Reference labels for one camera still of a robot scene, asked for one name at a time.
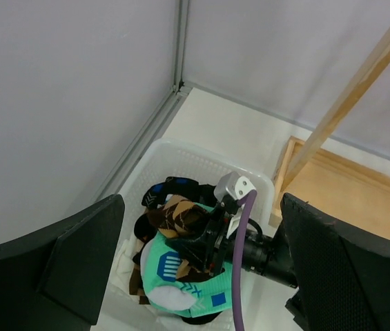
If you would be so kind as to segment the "green sock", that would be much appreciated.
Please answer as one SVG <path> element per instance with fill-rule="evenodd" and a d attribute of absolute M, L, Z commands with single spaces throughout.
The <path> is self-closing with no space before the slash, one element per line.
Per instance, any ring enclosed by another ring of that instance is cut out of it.
<path fill-rule="evenodd" d="M 146 297 L 150 303 L 172 312 L 189 310 L 196 304 L 197 299 L 173 285 L 156 286 L 152 290 L 146 291 L 146 266 L 152 244 L 153 239 L 144 245 L 140 256 L 140 274 Z"/>
<path fill-rule="evenodd" d="M 210 206 L 196 204 L 206 208 L 209 212 L 213 211 Z M 225 270 L 213 277 L 207 272 L 199 271 L 187 260 L 181 258 L 178 252 L 165 244 L 167 239 L 169 238 L 160 233 L 153 238 L 146 266 L 146 291 L 156 286 L 173 285 L 191 294 L 197 302 L 189 310 L 179 312 L 166 310 L 154 303 L 150 305 L 189 321 L 203 319 L 205 316 L 214 319 L 222 311 L 230 309 L 232 306 L 232 265 L 225 263 Z"/>

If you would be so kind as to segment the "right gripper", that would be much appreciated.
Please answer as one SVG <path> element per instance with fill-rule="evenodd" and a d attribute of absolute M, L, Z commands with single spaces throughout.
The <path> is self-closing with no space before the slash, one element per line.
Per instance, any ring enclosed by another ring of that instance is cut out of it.
<path fill-rule="evenodd" d="M 232 215 L 227 212 L 224 203 L 218 203 L 209 214 L 205 234 L 167 239 L 165 244 L 194 268 L 216 276 L 224 271 L 225 263 L 233 262 L 237 232 L 227 234 L 231 225 Z M 244 237 L 242 269 L 262 276 L 270 255 L 270 243 L 271 238 L 263 234 L 259 224 L 249 219 Z"/>

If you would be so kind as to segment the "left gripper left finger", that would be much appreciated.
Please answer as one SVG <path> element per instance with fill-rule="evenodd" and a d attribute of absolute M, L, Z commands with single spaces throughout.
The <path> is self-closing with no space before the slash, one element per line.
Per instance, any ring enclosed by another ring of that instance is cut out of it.
<path fill-rule="evenodd" d="M 0 330 L 89 330 L 97 324 L 124 218 L 113 194 L 0 244 Z"/>

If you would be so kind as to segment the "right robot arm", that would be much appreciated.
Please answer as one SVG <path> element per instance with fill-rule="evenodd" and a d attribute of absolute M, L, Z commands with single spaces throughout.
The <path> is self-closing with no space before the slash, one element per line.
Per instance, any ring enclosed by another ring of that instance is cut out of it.
<path fill-rule="evenodd" d="M 187 237 L 167 239 L 166 245 L 179 253 L 200 271 L 217 276 L 225 270 L 225 263 L 233 262 L 233 251 L 237 245 L 237 232 L 228 231 L 232 226 L 233 215 L 242 211 L 237 205 L 227 208 L 220 203 L 204 217 L 202 227 L 196 227 Z M 263 234 L 254 220 L 248 220 L 251 229 L 244 236 L 241 268 L 291 288 L 298 286 L 293 262 L 283 230 L 274 237 Z"/>

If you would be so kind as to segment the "brown argyle sock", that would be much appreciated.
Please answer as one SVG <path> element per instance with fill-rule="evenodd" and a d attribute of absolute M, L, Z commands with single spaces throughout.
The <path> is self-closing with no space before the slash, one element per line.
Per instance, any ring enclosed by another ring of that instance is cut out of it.
<path fill-rule="evenodd" d="M 172 239 L 201 232 L 206 228 L 209 214 L 206 208 L 182 196 L 174 195 L 163 206 L 157 209 L 147 209 L 138 218 L 134 227 L 134 235 L 142 244 L 133 256 L 134 268 L 129 281 L 129 294 L 139 297 L 141 305 L 150 304 L 140 276 L 140 256 L 144 245 L 157 233 Z"/>

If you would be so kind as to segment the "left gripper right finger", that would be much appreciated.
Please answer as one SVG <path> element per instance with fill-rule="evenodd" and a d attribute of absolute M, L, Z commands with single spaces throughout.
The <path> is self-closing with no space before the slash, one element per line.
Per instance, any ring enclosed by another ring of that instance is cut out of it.
<path fill-rule="evenodd" d="M 310 330 L 390 330 L 390 240 L 282 197 L 282 225 Z"/>

